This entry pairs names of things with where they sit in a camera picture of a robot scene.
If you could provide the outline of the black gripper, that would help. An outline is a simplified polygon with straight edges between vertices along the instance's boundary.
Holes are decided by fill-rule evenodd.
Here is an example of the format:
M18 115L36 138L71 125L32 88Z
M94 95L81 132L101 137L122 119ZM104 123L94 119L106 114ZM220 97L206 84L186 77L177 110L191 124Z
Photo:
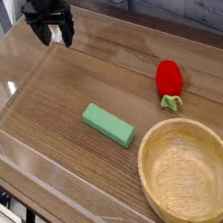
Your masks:
M49 7L38 9L32 3L25 3L20 8L26 18L26 23L34 30L35 35L46 46L52 38L50 28L47 25L58 25L62 34L62 40L66 47L72 45L74 33L74 20L71 6L63 0L53 0Z

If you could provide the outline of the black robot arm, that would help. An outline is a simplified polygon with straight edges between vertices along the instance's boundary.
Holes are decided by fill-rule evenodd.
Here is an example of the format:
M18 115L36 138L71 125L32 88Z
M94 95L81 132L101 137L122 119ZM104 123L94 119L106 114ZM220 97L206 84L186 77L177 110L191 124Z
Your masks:
M74 36L74 20L71 6L63 0L26 0L20 8L25 21L35 35L46 46L52 38L50 26L60 28L62 40L66 47L72 45Z

